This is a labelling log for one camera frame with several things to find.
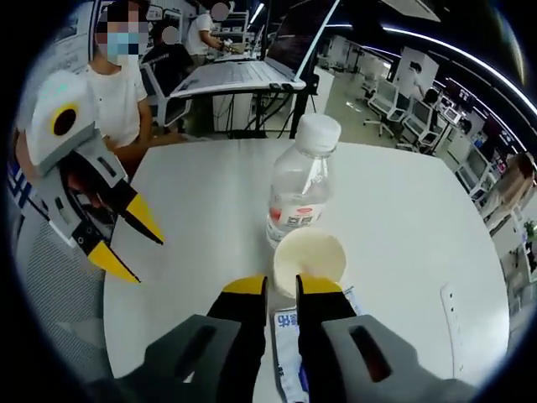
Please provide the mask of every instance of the white table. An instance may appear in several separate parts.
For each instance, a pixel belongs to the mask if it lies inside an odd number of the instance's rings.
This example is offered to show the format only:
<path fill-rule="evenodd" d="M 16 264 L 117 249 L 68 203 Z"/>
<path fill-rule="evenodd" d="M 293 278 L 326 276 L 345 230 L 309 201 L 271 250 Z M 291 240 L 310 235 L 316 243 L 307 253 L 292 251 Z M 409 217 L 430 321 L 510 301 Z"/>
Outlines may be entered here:
<path fill-rule="evenodd" d="M 288 140 L 224 140 L 151 149 L 134 177 L 166 242 L 158 246 L 120 220 L 112 248 L 141 278 L 107 275 L 104 325 L 116 377 L 143 362 L 146 347 L 192 314 L 206 314 L 222 287 L 271 270 L 265 238 L 270 171 Z M 508 300 L 485 225 L 438 159 L 340 144 L 336 195 L 318 225 L 347 253 L 342 283 L 362 308 L 410 342 L 420 364 L 453 375 L 440 289 L 458 295 L 465 370 L 478 385 L 508 343 Z M 284 306 L 274 290 L 269 305 Z M 254 401 L 279 401 L 270 326 Z"/>

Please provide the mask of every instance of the white chair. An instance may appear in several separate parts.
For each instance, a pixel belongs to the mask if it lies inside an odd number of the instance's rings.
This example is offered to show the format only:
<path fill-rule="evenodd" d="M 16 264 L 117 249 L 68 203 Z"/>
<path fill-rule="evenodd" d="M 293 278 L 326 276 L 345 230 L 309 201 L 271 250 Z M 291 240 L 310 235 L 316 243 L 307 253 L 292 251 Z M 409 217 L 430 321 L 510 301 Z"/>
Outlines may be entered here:
<path fill-rule="evenodd" d="M 399 89 L 393 83 L 380 79 L 377 84 L 377 90 L 368 101 L 368 106 L 380 115 L 380 120 L 366 119 L 363 125 L 377 124 L 379 126 L 378 136 L 383 135 L 386 130 L 394 137 L 394 132 L 388 127 L 386 122 L 401 122 L 404 118 L 405 110 L 397 106 L 399 98 Z"/>
<path fill-rule="evenodd" d="M 455 176 L 467 190 L 471 198 L 478 198 L 485 190 L 483 182 L 488 177 L 492 169 L 492 164 L 481 154 L 481 152 L 472 146 L 468 156 L 455 170 Z"/>
<path fill-rule="evenodd" d="M 403 126 L 420 139 L 430 131 L 432 117 L 432 107 L 422 101 L 414 100 L 409 115 L 403 119 Z"/>
<path fill-rule="evenodd" d="M 148 63 L 140 66 L 143 86 L 148 93 L 149 106 L 153 121 L 160 127 L 167 128 L 176 120 L 185 116 L 192 105 L 192 100 L 165 97 L 159 82 Z"/>

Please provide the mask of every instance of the black hair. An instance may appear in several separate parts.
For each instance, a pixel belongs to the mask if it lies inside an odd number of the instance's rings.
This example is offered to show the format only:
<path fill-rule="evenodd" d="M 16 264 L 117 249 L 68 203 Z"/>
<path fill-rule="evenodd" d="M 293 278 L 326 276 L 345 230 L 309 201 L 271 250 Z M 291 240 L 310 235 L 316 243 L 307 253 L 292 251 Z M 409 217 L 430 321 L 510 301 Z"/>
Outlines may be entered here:
<path fill-rule="evenodd" d="M 438 101 L 438 92 L 432 88 L 428 89 L 423 98 L 423 102 L 433 104 Z"/>
<path fill-rule="evenodd" d="M 96 24 L 95 32 L 98 34 L 104 34 L 107 32 L 107 23 L 113 22 L 127 22 L 128 21 L 128 5 L 129 3 L 137 4 L 140 7 L 138 19 L 140 22 L 145 22 L 147 19 L 145 15 L 149 9 L 149 0 L 116 0 L 111 3 L 105 13 L 99 18 Z"/>
<path fill-rule="evenodd" d="M 172 26 L 172 24 L 165 19 L 161 19 L 160 21 L 154 23 L 153 28 L 151 29 L 151 38 L 153 38 L 153 41 L 160 41 L 162 39 L 162 33 L 170 26 Z"/>

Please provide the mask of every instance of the white t-shirt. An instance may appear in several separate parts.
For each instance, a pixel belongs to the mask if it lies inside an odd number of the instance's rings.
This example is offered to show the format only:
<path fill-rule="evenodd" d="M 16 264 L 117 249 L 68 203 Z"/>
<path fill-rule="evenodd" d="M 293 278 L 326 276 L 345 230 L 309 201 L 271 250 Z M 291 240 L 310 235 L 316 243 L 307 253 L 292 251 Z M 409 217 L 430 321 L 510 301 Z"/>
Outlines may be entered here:
<path fill-rule="evenodd" d="M 96 128 L 117 147 L 131 144 L 140 132 L 138 102 L 147 97 L 137 63 L 124 65 L 111 76 L 96 73 L 89 65 L 84 73 L 96 98 Z"/>
<path fill-rule="evenodd" d="M 188 53 L 191 55 L 206 55 L 209 46 L 201 40 L 200 31 L 211 32 L 214 28 L 215 24 L 212 22 L 209 13 L 200 14 L 198 18 L 192 21 L 190 28 L 188 28 L 185 42 L 185 48 Z"/>

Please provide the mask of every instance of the laptop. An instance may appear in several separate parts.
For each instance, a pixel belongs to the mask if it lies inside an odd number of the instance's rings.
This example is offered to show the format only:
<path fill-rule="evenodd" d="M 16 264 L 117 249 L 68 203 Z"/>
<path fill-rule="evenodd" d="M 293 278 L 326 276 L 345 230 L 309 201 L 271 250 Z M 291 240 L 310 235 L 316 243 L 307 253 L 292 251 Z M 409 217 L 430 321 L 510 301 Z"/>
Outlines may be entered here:
<path fill-rule="evenodd" d="M 289 9 L 265 61 L 203 65 L 181 82 L 171 97 L 228 93 L 271 86 L 305 88 L 300 75 L 340 0 L 305 0 Z"/>

